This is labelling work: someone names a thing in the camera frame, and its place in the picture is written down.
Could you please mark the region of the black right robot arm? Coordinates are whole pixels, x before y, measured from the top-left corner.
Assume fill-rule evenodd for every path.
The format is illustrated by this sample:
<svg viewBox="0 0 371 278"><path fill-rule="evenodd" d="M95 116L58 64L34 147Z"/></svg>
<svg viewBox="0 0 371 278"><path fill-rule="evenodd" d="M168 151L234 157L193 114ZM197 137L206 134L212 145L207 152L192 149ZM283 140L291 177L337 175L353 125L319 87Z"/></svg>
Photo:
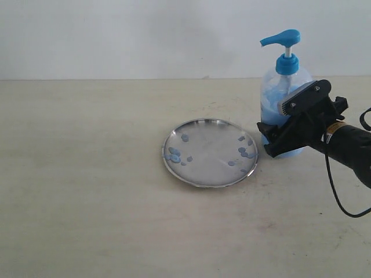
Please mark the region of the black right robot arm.
<svg viewBox="0 0 371 278"><path fill-rule="evenodd" d="M264 149L271 157L311 147L349 167L360 182L370 186L370 132L344 122L342 113L347 99L331 100L328 80L308 82L278 103L278 111L287 116L282 125L257 123L268 140Z"/></svg>

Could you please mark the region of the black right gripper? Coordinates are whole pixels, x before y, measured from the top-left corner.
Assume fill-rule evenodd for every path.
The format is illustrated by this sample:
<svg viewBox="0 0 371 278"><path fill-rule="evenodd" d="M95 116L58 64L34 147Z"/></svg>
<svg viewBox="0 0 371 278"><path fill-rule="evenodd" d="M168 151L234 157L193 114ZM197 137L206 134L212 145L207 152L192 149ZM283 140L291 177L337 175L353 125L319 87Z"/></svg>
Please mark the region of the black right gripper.
<svg viewBox="0 0 371 278"><path fill-rule="evenodd" d="M307 82L278 102L279 114L290 116L283 125L257 123L268 141L264 149L269 156L277 158L306 146L323 149L327 128L344 120L341 114L348 108L346 98L336 97L332 101L328 97L331 89L327 79Z"/></svg>

